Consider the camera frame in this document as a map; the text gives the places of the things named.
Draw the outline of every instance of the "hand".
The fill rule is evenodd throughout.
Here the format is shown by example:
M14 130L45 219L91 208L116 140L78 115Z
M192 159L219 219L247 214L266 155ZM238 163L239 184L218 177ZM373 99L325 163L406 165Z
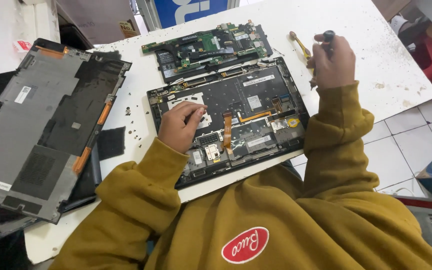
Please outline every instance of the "hand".
M165 145L184 154L189 150L196 128L208 106L183 101L163 114L158 138Z
M322 34L314 36L316 41L322 42ZM328 89L351 85L354 83L354 68L356 56L348 41L335 35L331 42L332 56L328 58L326 51L320 44L312 46L313 57L308 60L308 68L316 68L316 84L320 89Z

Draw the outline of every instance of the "white work surface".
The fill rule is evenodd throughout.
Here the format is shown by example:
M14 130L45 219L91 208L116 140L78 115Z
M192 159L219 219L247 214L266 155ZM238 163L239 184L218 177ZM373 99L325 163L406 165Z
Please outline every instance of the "white work surface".
M213 29L221 23L245 24L248 19L262 25L269 44L275 49L273 57L280 56L278 52L284 54L310 115L318 111L319 96L310 89L311 74L305 68L306 59L297 43L290 39L290 31L294 31L309 49L314 43L313 36L326 30L346 37L357 57L359 100L363 108L374 114L375 122L432 99L431 83L371 0L266 0L98 48L103 52L118 50L122 60L133 63L104 125L104 129L126 126L125 153L101 162L103 178L120 163L141 161L156 136L152 116L146 114L149 111L146 92L165 84L157 69L156 56L154 53L143 55L141 46ZM125 116L126 107L131 109L130 116ZM301 154L302 150L286 154L194 185L180 190L179 196L182 202L193 200ZM29 259L38 263L57 255L71 232L96 205L93 203L65 214L57 225L40 223L26 229Z

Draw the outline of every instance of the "vent grille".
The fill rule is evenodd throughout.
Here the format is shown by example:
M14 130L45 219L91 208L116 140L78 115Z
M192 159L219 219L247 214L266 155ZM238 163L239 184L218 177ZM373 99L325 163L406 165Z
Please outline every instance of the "vent grille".
M21 182L42 186L56 159L43 154L33 153L19 176Z

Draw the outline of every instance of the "red oval logo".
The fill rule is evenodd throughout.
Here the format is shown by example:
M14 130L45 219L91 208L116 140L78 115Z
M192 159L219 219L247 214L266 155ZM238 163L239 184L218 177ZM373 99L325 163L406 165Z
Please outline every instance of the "red oval logo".
M221 255L230 263L241 264L256 258L266 248L269 231L265 227L245 230L221 249Z

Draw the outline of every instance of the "person's left hand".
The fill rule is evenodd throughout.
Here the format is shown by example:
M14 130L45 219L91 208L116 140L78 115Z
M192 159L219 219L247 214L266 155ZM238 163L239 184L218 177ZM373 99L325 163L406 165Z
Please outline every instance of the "person's left hand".
M189 101L177 104L163 114L158 139L177 152L186 153L207 107Z

